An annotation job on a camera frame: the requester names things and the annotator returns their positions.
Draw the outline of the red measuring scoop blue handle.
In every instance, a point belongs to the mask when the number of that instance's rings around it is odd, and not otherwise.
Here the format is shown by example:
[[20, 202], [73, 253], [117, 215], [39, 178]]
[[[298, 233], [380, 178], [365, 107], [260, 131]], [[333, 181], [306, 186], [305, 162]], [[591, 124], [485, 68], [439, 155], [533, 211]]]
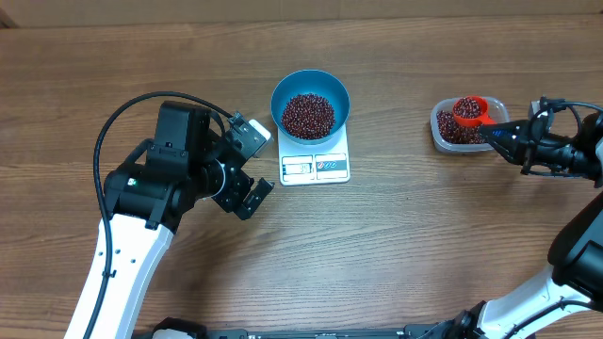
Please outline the red measuring scoop blue handle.
[[467, 128], [496, 123], [489, 115], [488, 102], [480, 96], [465, 96], [457, 100], [452, 114], [457, 123]]

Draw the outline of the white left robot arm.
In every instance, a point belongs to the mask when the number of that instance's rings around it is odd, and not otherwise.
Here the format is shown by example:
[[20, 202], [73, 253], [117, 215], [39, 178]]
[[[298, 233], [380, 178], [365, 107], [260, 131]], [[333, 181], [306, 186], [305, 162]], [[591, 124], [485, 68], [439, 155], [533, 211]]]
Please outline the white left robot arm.
[[271, 192], [272, 182], [242, 169], [270, 141], [268, 129], [240, 113], [223, 122], [208, 106], [164, 102], [154, 137], [95, 183], [102, 214], [96, 253], [66, 337], [130, 337], [183, 215], [211, 199], [246, 220]]

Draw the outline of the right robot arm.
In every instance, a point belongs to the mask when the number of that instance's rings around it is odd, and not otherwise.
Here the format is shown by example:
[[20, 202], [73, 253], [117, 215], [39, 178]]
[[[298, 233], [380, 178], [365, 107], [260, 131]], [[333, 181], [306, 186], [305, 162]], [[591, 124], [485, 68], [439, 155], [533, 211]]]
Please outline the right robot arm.
[[[534, 165], [550, 175], [580, 177], [602, 185], [602, 110], [581, 120], [574, 137], [550, 133], [552, 112], [481, 127], [506, 160], [529, 174]], [[434, 338], [531, 338], [571, 314], [602, 309], [602, 198], [596, 196], [554, 239], [546, 267], [513, 292], [483, 301], [433, 328]]]

